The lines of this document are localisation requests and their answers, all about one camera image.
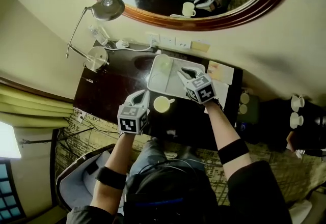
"dark desk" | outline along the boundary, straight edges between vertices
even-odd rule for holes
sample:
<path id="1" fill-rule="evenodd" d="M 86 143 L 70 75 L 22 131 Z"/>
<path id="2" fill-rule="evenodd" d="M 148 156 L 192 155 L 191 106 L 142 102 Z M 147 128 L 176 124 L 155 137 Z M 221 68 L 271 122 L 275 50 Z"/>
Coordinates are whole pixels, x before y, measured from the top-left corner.
<path id="1" fill-rule="evenodd" d="M 171 51 L 162 52 L 208 68 L 209 60 Z M 104 70 L 95 73 L 84 69 L 74 107 L 117 124 L 119 105 L 124 103 L 128 95 L 147 89 L 146 79 L 156 55 L 151 52 L 119 50 L 110 51 L 109 56 L 110 64 Z M 235 69 L 224 110 L 232 125 L 237 117 L 241 83 L 242 70 Z M 212 127 L 208 115 L 204 113 L 204 106 L 183 98 L 171 97 L 176 101 L 167 113 L 160 114 L 153 107 L 153 101 L 158 96 L 162 94 L 150 92 L 150 124 L 144 129 L 145 134 L 197 148 L 216 150 Z M 175 135 L 167 134 L 170 130 L 174 130 Z"/>
<path id="2" fill-rule="evenodd" d="M 185 2 L 194 3 L 194 1 L 189 0 L 123 0 L 123 2 L 135 8 L 164 16 L 170 16 L 172 14 L 182 16 L 183 4 Z M 207 10 L 195 10 L 196 15 L 192 18 L 204 18 L 211 15 L 217 15 L 216 13 L 211 13 Z"/>

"bottle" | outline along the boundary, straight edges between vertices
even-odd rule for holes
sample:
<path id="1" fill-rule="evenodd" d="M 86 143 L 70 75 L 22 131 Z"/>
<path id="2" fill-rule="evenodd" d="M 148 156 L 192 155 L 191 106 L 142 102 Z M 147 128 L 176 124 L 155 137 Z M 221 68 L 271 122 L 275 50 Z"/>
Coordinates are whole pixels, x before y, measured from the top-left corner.
<path id="1" fill-rule="evenodd" d="M 100 43 L 102 46 L 108 43 L 107 37 L 93 25 L 89 26 L 88 29 L 92 32 L 93 37 Z"/>

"black arm sleeve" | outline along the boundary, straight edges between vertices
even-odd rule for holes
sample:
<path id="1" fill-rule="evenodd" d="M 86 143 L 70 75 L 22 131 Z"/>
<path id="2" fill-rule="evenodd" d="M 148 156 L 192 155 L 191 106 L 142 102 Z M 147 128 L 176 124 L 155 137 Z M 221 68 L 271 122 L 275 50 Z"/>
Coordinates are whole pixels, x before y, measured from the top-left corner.
<path id="1" fill-rule="evenodd" d="M 228 180 L 230 206 L 248 223 L 292 223 L 276 179 L 266 161 L 236 171 Z"/>
<path id="2" fill-rule="evenodd" d="M 113 216 L 105 210 L 93 206 L 73 208 L 67 216 L 67 224 L 95 224 L 113 222 Z"/>

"jeans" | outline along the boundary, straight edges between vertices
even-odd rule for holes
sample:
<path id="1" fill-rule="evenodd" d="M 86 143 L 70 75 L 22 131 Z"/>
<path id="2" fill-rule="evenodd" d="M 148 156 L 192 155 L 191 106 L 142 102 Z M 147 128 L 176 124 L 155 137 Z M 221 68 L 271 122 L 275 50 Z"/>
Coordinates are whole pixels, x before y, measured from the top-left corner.
<path id="1" fill-rule="evenodd" d="M 194 169 L 205 172 L 204 165 L 200 163 L 201 160 L 189 152 L 178 155 L 176 159 L 184 160 L 185 162 L 176 160 L 167 163 L 170 166 L 174 167 L 192 167 Z M 153 138 L 152 140 L 145 143 L 142 152 L 130 169 L 129 177 L 138 174 L 140 171 L 143 172 L 144 170 L 149 169 L 151 165 L 164 161 L 167 161 L 167 158 L 159 143 L 157 142 L 157 139 Z"/>

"gray chair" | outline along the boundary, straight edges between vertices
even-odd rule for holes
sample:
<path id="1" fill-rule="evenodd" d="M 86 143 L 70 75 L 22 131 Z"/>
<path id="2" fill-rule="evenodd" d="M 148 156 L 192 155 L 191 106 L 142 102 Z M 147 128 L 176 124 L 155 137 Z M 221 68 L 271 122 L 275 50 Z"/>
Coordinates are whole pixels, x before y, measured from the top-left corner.
<path id="1" fill-rule="evenodd" d="M 114 144 L 87 153 L 66 168 L 57 178 L 57 195 L 67 210 L 90 205 L 96 183 L 95 177 L 108 160 Z M 123 213 L 122 196 L 119 213 Z"/>

